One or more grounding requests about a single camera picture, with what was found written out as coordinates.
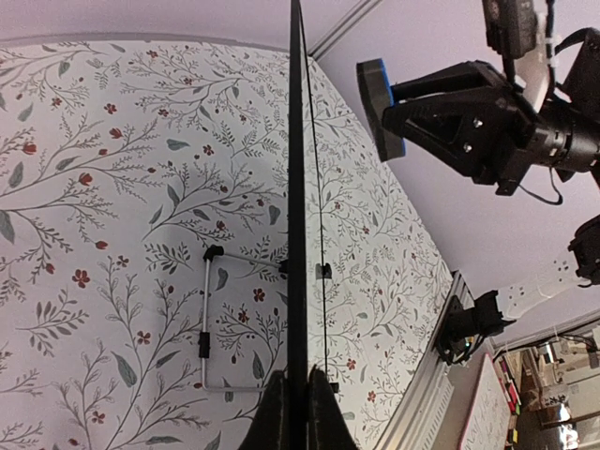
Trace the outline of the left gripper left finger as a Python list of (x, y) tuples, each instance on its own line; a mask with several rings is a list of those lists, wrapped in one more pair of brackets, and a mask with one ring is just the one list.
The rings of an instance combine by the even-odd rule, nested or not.
[(247, 435), (239, 450), (284, 450), (287, 448), (287, 379), (274, 371), (263, 391)]

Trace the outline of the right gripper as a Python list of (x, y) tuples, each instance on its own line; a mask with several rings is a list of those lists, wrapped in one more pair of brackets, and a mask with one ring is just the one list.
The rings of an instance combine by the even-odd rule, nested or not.
[(433, 96), (502, 84), (491, 64), (468, 61), (426, 76), (394, 84), (385, 130), (428, 151), (465, 177), (493, 181), (496, 194), (511, 196), (522, 188), (532, 166), (549, 169), (552, 179), (566, 182), (562, 164), (570, 156), (570, 104), (556, 95), (536, 111), (524, 89), (510, 84), (508, 99), (498, 96)]

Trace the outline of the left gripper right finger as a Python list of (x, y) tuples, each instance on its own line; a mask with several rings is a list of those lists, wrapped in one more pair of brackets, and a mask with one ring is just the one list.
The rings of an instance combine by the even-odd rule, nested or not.
[(325, 373), (313, 367), (308, 377), (308, 448), (357, 450)]

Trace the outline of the white whiteboard black frame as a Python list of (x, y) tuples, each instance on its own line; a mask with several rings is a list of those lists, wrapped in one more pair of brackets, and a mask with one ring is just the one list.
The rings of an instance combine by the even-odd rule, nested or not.
[(290, 385), (289, 431), (291, 449), (322, 449), (319, 443), (315, 372), (318, 351), (310, 333), (318, 324), (318, 264), (312, 248), (316, 231), (309, 213), (316, 175), (312, 170), (314, 144), (310, 109), (309, 62), (303, 7), (290, 5), (289, 159), (288, 159), (288, 379)]

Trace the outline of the blue whiteboard eraser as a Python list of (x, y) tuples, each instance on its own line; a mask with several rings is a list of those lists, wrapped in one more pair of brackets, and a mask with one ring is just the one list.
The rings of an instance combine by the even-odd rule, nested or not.
[(356, 65), (361, 103), (380, 161), (403, 158), (404, 140), (383, 127), (383, 114), (395, 105), (391, 85), (382, 59)]

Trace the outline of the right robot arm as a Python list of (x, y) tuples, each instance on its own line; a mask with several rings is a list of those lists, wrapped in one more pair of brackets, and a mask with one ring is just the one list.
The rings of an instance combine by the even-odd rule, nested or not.
[(365, 105), (382, 160), (400, 158), (415, 143), (463, 176), (512, 195), (532, 166), (548, 169), (552, 182), (577, 173), (599, 173), (599, 33), (583, 28), (558, 53), (578, 46), (563, 83), (550, 66), (541, 74), (542, 104), (535, 107), (522, 88), (481, 61), (460, 63), (400, 84), (387, 81), (381, 61), (359, 71), (372, 84)]

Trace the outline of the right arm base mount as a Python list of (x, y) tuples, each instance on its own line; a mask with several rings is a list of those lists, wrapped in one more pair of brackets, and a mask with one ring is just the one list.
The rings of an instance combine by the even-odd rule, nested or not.
[(450, 297), (450, 306), (442, 318), (434, 347), (447, 366), (468, 361), (487, 338), (498, 336), (515, 322), (503, 317), (497, 297), (498, 291), (489, 291), (465, 308), (456, 295)]

